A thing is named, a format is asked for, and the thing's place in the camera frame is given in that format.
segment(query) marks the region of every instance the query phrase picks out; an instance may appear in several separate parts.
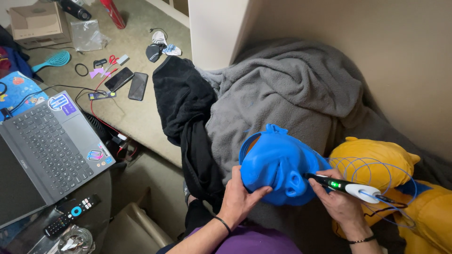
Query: white sock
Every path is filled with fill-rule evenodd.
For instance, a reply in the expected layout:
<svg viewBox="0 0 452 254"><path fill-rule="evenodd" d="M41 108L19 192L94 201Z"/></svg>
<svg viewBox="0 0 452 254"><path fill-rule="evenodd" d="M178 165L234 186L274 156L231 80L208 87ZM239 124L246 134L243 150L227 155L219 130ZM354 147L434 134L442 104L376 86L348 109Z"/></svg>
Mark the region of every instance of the white sock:
<svg viewBox="0 0 452 254"><path fill-rule="evenodd" d="M152 43L163 43L165 45L168 45L165 40L165 35L160 31L157 31L152 35Z"/></svg>
<svg viewBox="0 0 452 254"><path fill-rule="evenodd" d="M182 54L182 51L180 50L180 48L174 46L174 44L170 44L162 50L162 53L168 56L180 56Z"/></svg>

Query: red spray can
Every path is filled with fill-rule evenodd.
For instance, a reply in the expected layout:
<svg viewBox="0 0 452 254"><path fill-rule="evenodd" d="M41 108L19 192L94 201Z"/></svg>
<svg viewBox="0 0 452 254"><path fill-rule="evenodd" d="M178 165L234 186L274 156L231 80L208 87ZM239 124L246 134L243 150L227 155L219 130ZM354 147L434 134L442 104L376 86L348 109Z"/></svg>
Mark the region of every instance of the red spray can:
<svg viewBox="0 0 452 254"><path fill-rule="evenodd" d="M106 8L108 14L113 20L113 23L116 25L118 29L124 29L126 28L126 23L122 19L121 15L119 14L118 9L113 3L113 0L100 0L100 2L104 5Z"/></svg>

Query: person's left hand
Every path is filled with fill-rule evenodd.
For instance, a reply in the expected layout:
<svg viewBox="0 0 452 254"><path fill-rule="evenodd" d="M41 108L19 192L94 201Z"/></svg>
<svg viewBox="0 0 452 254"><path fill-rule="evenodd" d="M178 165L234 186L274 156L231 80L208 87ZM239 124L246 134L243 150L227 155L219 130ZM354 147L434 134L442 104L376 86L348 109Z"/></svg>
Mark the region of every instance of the person's left hand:
<svg viewBox="0 0 452 254"><path fill-rule="evenodd" d="M227 182L223 204L217 215L231 230L248 216L261 198L273 190L270 186L264 186L249 194L243 186L240 168L241 166L232 167L232 179Z"/></svg>

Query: laptop keyboard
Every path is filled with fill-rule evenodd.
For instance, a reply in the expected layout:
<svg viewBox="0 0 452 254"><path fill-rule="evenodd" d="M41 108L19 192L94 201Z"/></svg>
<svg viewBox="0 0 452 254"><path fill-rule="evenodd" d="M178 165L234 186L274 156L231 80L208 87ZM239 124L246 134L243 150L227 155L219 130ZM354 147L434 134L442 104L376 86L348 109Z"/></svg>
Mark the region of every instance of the laptop keyboard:
<svg viewBox="0 0 452 254"><path fill-rule="evenodd" d="M12 121L61 195L94 174L47 105Z"/></svg>

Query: mask nose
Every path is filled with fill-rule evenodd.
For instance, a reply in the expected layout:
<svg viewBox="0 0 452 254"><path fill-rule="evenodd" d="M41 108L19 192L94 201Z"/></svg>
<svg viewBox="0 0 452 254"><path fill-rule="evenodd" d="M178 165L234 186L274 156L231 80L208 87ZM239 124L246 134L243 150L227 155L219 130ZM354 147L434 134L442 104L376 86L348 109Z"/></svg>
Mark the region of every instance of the mask nose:
<svg viewBox="0 0 452 254"><path fill-rule="evenodd" d="M297 197L301 196L306 191L306 184L301 178L300 173L296 171L292 171L289 174L290 179L287 181L286 185L286 195L288 197Z"/></svg>

